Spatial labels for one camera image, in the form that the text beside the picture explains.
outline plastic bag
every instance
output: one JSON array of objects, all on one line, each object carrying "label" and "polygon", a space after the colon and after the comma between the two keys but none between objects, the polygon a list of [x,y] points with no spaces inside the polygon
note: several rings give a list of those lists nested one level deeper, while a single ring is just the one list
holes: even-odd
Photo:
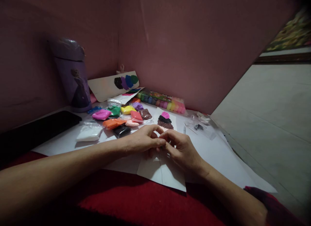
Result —
[{"label": "plastic bag", "polygon": [[122,120],[126,121],[126,123],[125,123],[126,126],[129,126],[129,127],[139,126],[138,122],[133,122],[132,121],[132,116],[131,115],[124,115],[124,114],[122,114],[122,115],[120,115],[120,118]]},{"label": "plastic bag", "polygon": [[131,111],[136,111],[133,106],[124,106],[124,107],[121,107],[121,112],[122,114],[130,114]]},{"label": "plastic bag", "polygon": [[136,111],[139,111],[139,110],[143,110],[144,107],[141,103],[139,102],[134,102],[134,103],[131,103],[131,105],[133,106],[133,108],[136,110]]},{"label": "plastic bag", "polygon": [[121,138],[122,136],[126,135],[130,131],[131,131],[131,128],[124,126],[124,124],[113,129],[113,133],[116,135],[117,138]]},{"label": "plastic bag", "polygon": [[77,141],[96,141],[99,140],[100,133],[103,127],[94,122],[84,122]]},{"label": "plastic bag", "polygon": [[199,118],[199,121],[203,122],[204,124],[209,124],[210,123],[210,118],[207,118],[206,115],[200,113],[200,112],[197,112],[197,116]]},{"label": "plastic bag", "polygon": [[122,125],[123,123],[126,123],[125,120],[122,120],[120,118],[117,119],[109,119],[103,122],[103,126],[107,129],[107,130],[112,130],[120,125]]},{"label": "plastic bag", "polygon": [[207,126],[195,116],[191,115],[187,122],[186,126],[195,131],[199,135],[203,135],[210,140],[213,140],[216,137],[216,133],[213,131],[212,126]]},{"label": "plastic bag", "polygon": [[149,113],[148,109],[142,109],[138,111],[142,117],[143,120],[149,120],[152,119],[152,115]]},{"label": "plastic bag", "polygon": [[143,122],[143,119],[140,116],[140,113],[137,111],[131,111],[131,117],[132,117],[133,122],[138,122],[138,123],[141,123],[141,121]]},{"label": "plastic bag", "polygon": [[98,120],[106,120],[110,115],[112,114],[111,111],[101,109],[95,113],[92,114],[92,118],[98,119]]},{"label": "plastic bag", "polygon": [[135,102],[140,103],[140,99],[139,99],[139,98],[135,98],[135,97],[134,97],[134,98],[132,99],[132,101],[131,101],[131,102],[132,102],[132,103],[135,103]]},{"label": "plastic bag", "polygon": [[121,108],[122,103],[121,103],[121,101],[118,101],[116,99],[108,98],[107,105],[108,105],[108,107],[109,106],[118,106]]},{"label": "plastic bag", "polygon": [[95,106],[94,108],[90,109],[87,113],[88,114],[93,114],[93,113],[96,113],[97,111],[99,111],[101,109],[102,109],[101,106]]},{"label": "plastic bag", "polygon": [[121,102],[112,98],[108,98],[107,100],[107,110],[111,111],[111,117],[117,117],[120,115],[121,111]]}]

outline white paper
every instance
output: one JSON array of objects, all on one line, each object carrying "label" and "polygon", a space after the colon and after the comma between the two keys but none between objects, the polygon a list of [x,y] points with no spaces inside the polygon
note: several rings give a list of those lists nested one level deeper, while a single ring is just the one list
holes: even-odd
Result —
[{"label": "white paper", "polygon": [[[103,78],[98,78],[98,79],[92,79],[92,80],[88,80],[87,83],[88,83],[90,89],[92,90],[92,92],[94,93],[96,99],[99,102],[103,102],[103,101],[106,101],[108,98],[112,98],[114,96],[126,93],[133,88],[137,88],[139,86],[138,80],[136,83],[133,83],[130,80],[129,84],[133,84],[133,86],[131,86],[131,87],[128,86],[129,84],[126,84],[125,79],[126,78],[131,79],[131,76],[137,77],[136,72],[132,71],[132,72],[122,73],[119,75],[113,75],[113,76],[108,76],[108,77],[103,77]],[[122,85],[116,84],[116,82],[118,83],[117,80],[121,81],[121,78],[123,79],[123,84]]]},{"label": "white paper", "polygon": [[131,100],[134,96],[136,96],[136,94],[139,93],[143,88],[144,87],[135,88],[135,89],[139,89],[139,91],[131,94],[130,96],[128,95],[125,96],[124,94],[120,94],[118,96],[113,97],[112,99],[118,100],[119,102],[121,102],[122,105],[125,105],[129,100]]},{"label": "white paper", "polygon": [[[156,122],[163,112],[164,111],[160,108],[156,109],[156,112],[153,115]],[[177,130],[176,117],[169,113],[169,119],[172,121],[171,125],[173,128]],[[186,192],[183,171],[174,163],[165,151],[154,154],[152,159],[141,159],[137,175],[148,178],[156,183]]]},{"label": "white paper", "polygon": [[[156,117],[157,108],[141,102],[144,108],[147,108],[153,117]],[[176,117],[177,131],[183,132],[184,122],[188,119],[179,114],[168,111],[171,115]],[[195,111],[188,110],[189,115],[196,113]],[[87,114],[77,114],[80,117],[85,117]],[[96,142],[76,142],[78,134],[81,131],[82,125],[76,125],[65,132],[55,136],[47,142],[33,149],[33,151],[41,153],[43,155],[51,156],[65,152],[71,152],[76,149],[82,149]],[[259,177],[250,167],[248,167],[233,151],[222,132],[216,125],[212,125],[217,136],[211,141],[208,138],[200,137],[191,130],[186,130],[186,134],[190,136],[192,143],[200,156],[214,166],[220,173],[227,177],[230,181],[235,183],[241,188],[245,186],[252,186],[260,188],[264,191],[276,193],[277,191],[268,182]],[[104,142],[107,140],[116,139],[112,131],[103,130],[98,142]],[[136,156],[125,157],[122,160],[117,160],[105,168],[109,170],[115,170],[125,173],[136,173],[141,161],[141,154]],[[196,183],[198,180],[194,180],[191,176],[186,176],[186,182]]]}]

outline tile floor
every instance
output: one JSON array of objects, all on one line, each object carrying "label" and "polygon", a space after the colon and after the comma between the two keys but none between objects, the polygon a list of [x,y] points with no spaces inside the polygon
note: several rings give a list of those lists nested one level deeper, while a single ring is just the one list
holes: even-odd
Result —
[{"label": "tile floor", "polygon": [[253,65],[213,112],[229,144],[310,222],[311,65]]}]

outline painting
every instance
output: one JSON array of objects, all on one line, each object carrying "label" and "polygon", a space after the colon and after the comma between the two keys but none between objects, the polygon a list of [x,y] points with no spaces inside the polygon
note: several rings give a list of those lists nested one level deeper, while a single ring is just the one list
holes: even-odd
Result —
[{"label": "painting", "polygon": [[264,52],[282,51],[311,46],[311,15],[302,8],[278,33]]}]

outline paper card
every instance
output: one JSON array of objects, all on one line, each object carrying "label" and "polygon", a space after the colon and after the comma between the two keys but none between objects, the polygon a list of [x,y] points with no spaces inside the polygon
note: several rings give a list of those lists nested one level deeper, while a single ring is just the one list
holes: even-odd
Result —
[{"label": "paper card", "polygon": [[176,117],[173,115],[174,113],[169,113],[167,111],[163,111],[159,107],[156,109],[156,113],[153,116],[154,121],[158,124],[164,131],[168,129],[177,130],[176,125]]},{"label": "paper card", "polygon": [[[157,108],[154,118],[163,130],[176,129],[176,117]],[[154,154],[152,159],[142,158],[137,175],[148,178],[154,182],[186,192],[183,171],[169,157],[166,151]]]},{"label": "paper card", "polygon": [[125,105],[129,100],[131,100],[137,93],[139,93],[144,87],[138,87],[132,89],[130,92],[120,94],[118,96],[113,97],[113,99],[118,100]]},{"label": "paper card", "polygon": [[135,71],[88,80],[88,85],[99,102],[128,92],[139,86]]}]

